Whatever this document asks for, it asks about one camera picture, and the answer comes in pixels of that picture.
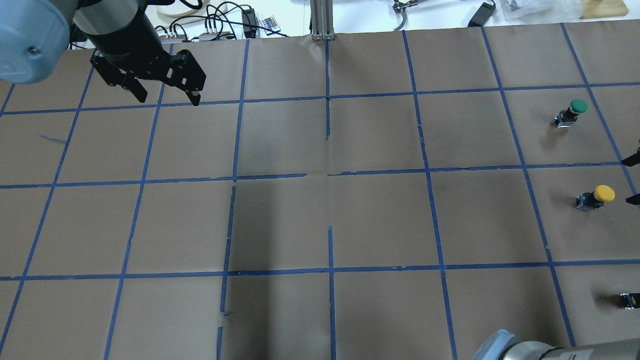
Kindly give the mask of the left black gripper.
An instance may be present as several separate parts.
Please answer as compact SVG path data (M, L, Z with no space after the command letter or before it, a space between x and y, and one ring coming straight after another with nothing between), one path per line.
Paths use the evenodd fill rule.
M185 93L194 107L201 104L207 75L188 49L169 53L145 14L137 14L128 25L107 34L90 35L100 53L90 63L110 87L121 87L140 103L148 92L138 80L165 80L167 86Z

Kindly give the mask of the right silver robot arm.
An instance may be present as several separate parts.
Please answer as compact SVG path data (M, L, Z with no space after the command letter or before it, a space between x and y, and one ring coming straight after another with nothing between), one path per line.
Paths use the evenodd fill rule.
M623 161L533 165L535 214L567 344L496 331L476 360L639 358L638 189Z

